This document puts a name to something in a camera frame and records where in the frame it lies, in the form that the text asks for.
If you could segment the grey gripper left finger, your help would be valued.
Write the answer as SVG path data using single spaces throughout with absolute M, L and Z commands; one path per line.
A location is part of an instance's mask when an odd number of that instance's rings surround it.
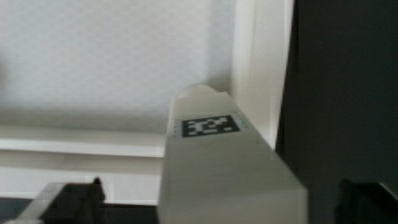
M 11 224 L 105 224 L 105 191 L 89 183 L 50 183 Z

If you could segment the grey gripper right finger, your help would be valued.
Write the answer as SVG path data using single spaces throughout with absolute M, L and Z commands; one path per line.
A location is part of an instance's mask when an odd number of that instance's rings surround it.
M 398 193 L 384 183 L 341 181 L 336 224 L 398 224 Z

